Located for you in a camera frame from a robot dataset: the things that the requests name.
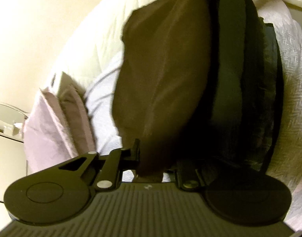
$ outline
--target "brown pillowcase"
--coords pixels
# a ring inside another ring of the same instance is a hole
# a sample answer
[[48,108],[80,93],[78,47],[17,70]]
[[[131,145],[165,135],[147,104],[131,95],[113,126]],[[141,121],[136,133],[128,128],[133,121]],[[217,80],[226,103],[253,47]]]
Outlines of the brown pillowcase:
[[84,103],[73,85],[60,96],[60,105],[65,114],[70,132],[79,154],[96,151],[90,122]]
[[156,0],[139,8],[122,41],[112,116],[124,147],[140,139],[137,174],[163,172],[193,141],[180,136],[207,84],[209,0]]

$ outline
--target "ribbed black surface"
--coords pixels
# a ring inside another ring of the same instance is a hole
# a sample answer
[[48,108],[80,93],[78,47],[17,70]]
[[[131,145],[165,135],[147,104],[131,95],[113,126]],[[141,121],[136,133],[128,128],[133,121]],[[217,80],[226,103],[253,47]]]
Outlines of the ribbed black surface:
[[122,183],[99,193],[89,208],[68,222],[38,227],[12,222],[0,237],[288,237],[282,222],[265,227],[234,225],[216,216],[197,193],[174,183]]

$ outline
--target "white pillow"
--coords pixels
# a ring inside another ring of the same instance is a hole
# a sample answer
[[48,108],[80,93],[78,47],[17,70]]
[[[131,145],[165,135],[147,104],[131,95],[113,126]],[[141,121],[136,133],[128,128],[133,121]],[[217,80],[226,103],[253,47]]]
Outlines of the white pillow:
[[154,0],[102,0],[75,30],[55,61],[46,82],[65,72],[83,91],[123,48],[121,32],[132,11]]

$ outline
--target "beige wall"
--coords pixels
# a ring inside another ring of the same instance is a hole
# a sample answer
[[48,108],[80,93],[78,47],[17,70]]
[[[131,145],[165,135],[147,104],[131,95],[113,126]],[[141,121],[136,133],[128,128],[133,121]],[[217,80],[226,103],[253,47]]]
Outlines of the beige wall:
[[0,200],[14,181],[26,175],[26,155],[23,143],[0,136]]
[[30,111],[64,44],[101,0],[0,0],[0,101]]

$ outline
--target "metal rivet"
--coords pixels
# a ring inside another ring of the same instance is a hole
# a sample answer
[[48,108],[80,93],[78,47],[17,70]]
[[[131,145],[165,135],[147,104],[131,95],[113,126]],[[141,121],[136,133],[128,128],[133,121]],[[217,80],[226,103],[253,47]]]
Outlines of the metal rivet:
[[183,183],[183,186],[187,189],[194,189],[199,186],[199,183],[195,180],[189,180]]
[[97,183],[97,186],[102,189],[106,189],[112,186],[112,182],[108,180],[102,180]]

